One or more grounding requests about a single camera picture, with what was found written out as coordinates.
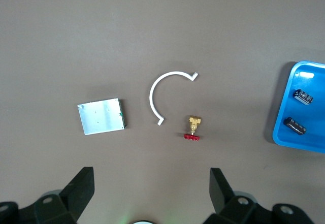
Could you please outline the blue plastic tray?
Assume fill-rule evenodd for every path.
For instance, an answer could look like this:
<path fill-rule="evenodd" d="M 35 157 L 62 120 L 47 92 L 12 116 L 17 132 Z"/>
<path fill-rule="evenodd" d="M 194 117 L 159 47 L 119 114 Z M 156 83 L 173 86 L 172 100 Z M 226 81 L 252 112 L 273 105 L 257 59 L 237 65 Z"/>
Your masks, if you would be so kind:
<path fill-rule="evenodd" d="M 297 89 L 311 95 L 313 102 L 304 105 L 294 99 Z M 287 117 L 305 127 L 306 133 L 298 135 L 285 126 Z M 292 67 L 272 137 L 281 146 L 325 153 L 325 64 L 300 61 Z"/>

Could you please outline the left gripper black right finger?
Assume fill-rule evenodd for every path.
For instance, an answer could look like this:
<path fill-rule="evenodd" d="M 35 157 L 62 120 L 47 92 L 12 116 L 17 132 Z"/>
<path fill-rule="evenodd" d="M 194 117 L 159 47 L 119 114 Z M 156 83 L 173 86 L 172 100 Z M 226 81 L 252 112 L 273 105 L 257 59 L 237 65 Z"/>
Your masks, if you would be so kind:
<path fill-rule="evenodd" d="M 250 197 L 235 194 L 220 168 L 210 169 L 209 194 L 215 213 L 204 224 L 313 224 L 295 205 L 279 203 L 268 210 Z"/>

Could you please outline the white curved plastic clip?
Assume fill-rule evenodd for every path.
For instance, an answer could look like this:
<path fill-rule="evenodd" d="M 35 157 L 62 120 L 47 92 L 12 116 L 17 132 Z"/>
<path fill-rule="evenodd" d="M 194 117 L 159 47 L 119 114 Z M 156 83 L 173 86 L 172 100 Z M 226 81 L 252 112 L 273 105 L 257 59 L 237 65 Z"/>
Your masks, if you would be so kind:
<path fill-rule="evenodd" d="M 165 74 L 162 74 L 161 76 L 159 76 L 154 83 L 152 84 L 150 91 L 149 91 L 149 105 L 150 108 L 152 110 L 152 112 L 154 113 L 154 115 L 157 117 L 158 121 L 157 121 L 157 125 L 161 125 L 165 118 L 158 112 L 158 110 L 155 107 L 154 104 L 154 91 L 157 87 L 157 85 L 165 78 L 170 77 L 170 76 L 181 76 L 184 77 L 190 81 L 195 81 L 195 79 L 198 77 L 198 72 L 194 72 L 193 74 L 189 74 L 186 72 L 182 72 L 182 71 L 171 71 L 171 72 L 167 72 Z"/>

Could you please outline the black electrolytic capacitor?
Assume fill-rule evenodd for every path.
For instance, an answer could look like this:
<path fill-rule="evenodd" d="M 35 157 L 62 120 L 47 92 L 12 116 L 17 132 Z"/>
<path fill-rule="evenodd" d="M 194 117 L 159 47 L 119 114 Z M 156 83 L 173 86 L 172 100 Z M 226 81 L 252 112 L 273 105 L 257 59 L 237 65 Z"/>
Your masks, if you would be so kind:
<path fill-rule="evenodd" d="M 302 89 L 295 90 L 292 96 L 304 105 L 310 105 L 313 102 L 313 97 Z"/>
<path fill-rule="evenodd" d="M 287 117 L 283 120 L 283 124 L 290 128 L 292 131 L 297 133 L 298 135 L 303 135 L 306 133 L 306 128 L 297 123 L 291 117 Z"/>

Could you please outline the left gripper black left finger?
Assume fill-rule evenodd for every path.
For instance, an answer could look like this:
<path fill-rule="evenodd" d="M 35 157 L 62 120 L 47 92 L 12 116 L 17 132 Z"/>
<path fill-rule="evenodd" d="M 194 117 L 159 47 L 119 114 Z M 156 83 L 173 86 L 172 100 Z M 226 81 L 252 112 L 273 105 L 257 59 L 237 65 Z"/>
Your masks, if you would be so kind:
<path fill-rule="evenodd" d="M 77 224 L 93 195 L 93 167 L 84 167 L 64 189 L 49 191 L 25 208 L 0 202 L 0 224 Z"/>

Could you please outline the silver metal module box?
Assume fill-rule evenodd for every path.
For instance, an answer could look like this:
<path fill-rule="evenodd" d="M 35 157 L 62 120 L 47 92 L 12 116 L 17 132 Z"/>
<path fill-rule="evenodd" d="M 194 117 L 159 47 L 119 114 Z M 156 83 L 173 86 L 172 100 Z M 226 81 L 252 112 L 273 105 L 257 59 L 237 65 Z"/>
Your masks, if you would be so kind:
<path fill-rule="evenodd" d="M 126 123 L 118 98 L 77 105 L 84 135 L 124 130 Z"/>

